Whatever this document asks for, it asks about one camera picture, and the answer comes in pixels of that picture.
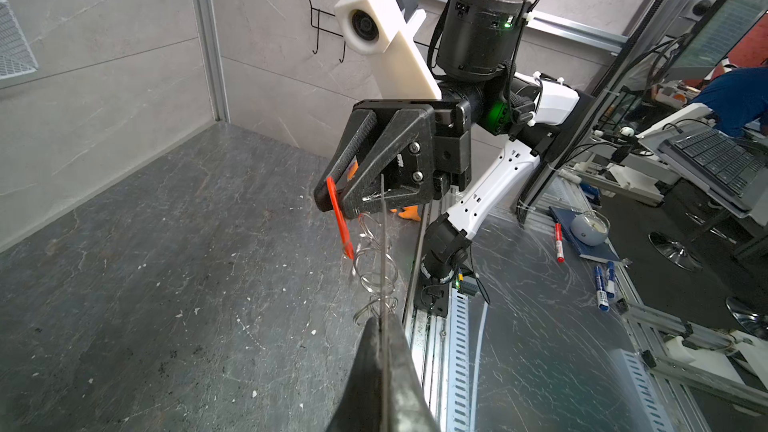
white cable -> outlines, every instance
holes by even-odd
[[[485,315],[488,314],[488,303],[482,302],[482,318],[480,319],[480,331],[478,332],[478,345],[475,350],[475,374],[472,377],[472,408],[469,409],[469,430],[475,432],[475,408],[478,404],[478,375],[480,374],[480,348],[482,347],[482,332],[485,328]]]

white wire basket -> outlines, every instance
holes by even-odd
[[[37,69],[38,62],[8,0],[0,0],[0,80],[23,76]]]

scratched table surface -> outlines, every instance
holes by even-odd
[[[369,297],[325,165],[219,122],[0,254],[0,430],[323,430]]]
[[[608,358],[610,350],[634,349],[618,313],[598,310],[594,262],[566,243],[565,264],[558,264],[552,221],[534,214],[525,228],[488,216],[472,245],[491,299],[476,430],[636,430]],[[470,302],[474,335],[482,312],[478,297]]]

blue marker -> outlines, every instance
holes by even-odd
[[[612,262],[608,263],[608,281],[605,283],[605,294],[608,298],[616,297],[616,268]]]
[[[608,296],[605,293],[605,281],[603,280],[603,269],[600,265],[594,266],[594,288],[598,291],[598,308],[603,312],[608,312]]]

red handle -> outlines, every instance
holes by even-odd
[[[346,226],[344,215],[341,214],[341,207],[339,207],[339,197],[336,195],[336,184],[333,181],[333,177],[326,178],[326,184],[328,185],[328,195],[331,196],[333,212],[336,214],[336,222],[339,224],[339,234],[341,234],[341,243],[344,246],[344,253],[347,257],[354,260],[355,249],[352,247],[350,230]]]

